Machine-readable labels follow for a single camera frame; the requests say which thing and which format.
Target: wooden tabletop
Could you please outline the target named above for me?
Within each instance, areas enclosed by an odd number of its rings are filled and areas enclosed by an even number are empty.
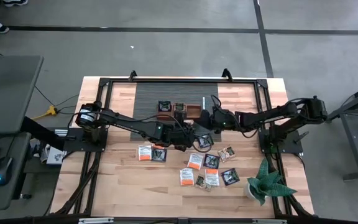
[[[79,111],[82,104],[92,103],[95,100],[99,78],[84,77],[76,111]],[[285,104],[288,98],[283,79],[268,78],[267,82],[272,106]],[[110,109],[132,116],[135,93],[136,83],[115,83],[112,88]],[[218,94],[224,109],[257,112],[252,85],[218,83]],[[236,152],[236,157],[231,161],[221,162],[219,172],[236,168],[240,182],[225,187],[220,177],[220,186],[214,187],[210,192],[192,186],[180,186],[180,169],[186,167],[190,154],[196,152],[194,149],[181,152],[169,147],[165,163],[139,161],[137,147],[140,144],[150,143],[132,142],[130,132],[116,127],[109,128],[108,143],[105,152],[102,153],[99,166],[92,216],[274,217],[270,198],[265,205],[260,206],[258,201],[244,195],[247,178],[256,176],[260,162],[264,158],[260,152],[257,135],[246,139],[238,132],[222,132],[222,142],[216,142],[209,153],[217,155],[219,149],[231,145]],[[295,197],[307,211],[313,213],[302,163],[291,154],[283,154],[282,157],[287,185],[298,191]],[[61,208],[78,186],[83,158],[84,152],[75,152],[64,160],[51,212]],[[194,171],[195,178],[198,173],[204,174],[204,167],[200,171]],[[85,195],[88,195],[88,189],[85,190]],[[86,198],[83,199],[83,205],[86,204]]]

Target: computer mouse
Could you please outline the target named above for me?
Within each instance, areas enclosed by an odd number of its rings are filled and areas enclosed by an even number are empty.
[[[0,158],[0,186],[6,185],[11,180],[12,164],[12,157]]]

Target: gray floor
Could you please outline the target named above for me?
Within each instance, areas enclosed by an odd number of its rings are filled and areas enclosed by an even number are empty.
[[[267,29],[358,30],[358,0],[259,3]],[[30,0],[26,7],[1,6],[0,20],[15,26],[257,28],[251,0]],[[331,112],[358,90],[358,35],[268,35],[267,43],[274,77],[284,78],[289,98],[318,95]],[[0,53],[44,56],[37,86],[54,102],[78,93],[83,76],[131,70],[218,77],[227,67],[236,77],[266,77],[258,34],[11,31],[0,35]],[[28,115],[44,113],[47,106],[35,92]],[[40,123],[59,126],[68,119],[59,115]],[[342,124],[335,120],[302,130],[310,131],[302,141],[315,213],[358,221],[358,180],[342,181],[357,170]],[[43,214],[53,184],[29,186],[41,196],[21,204],[25,213],[14,206],[0,218]]]

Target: black rubber mat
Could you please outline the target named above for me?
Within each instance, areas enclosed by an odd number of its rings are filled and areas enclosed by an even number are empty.
[[[171,101],[171,104],[184,103],[202,106],[203,97],[205,97],[205,108],[212,113],[211,94],[218,96],[218,85],[215,83],[138,83],[134,118],[142,119],[156,115],[159,100]],[[197,124],[194,124],[194,127],[197,135],[209,133],[207,129]],[[211,135],[213,141],[222,141],[220,134],[212,132]],[[131,141],[144,141],[144,139],[136,133],[131,133]]]

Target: green succulent plant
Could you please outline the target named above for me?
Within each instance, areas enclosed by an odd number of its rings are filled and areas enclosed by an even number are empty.
[[[259,171],[256,177],[248,178],[249,189],[252,195],[260,202],[260,205],[265,203],[265,196],[281,197],[294,194],[293,190],[285,185],[278,184],[283,177],[278,174],[278,171],[269,173],[269,164],[266,158],[260,164]]]

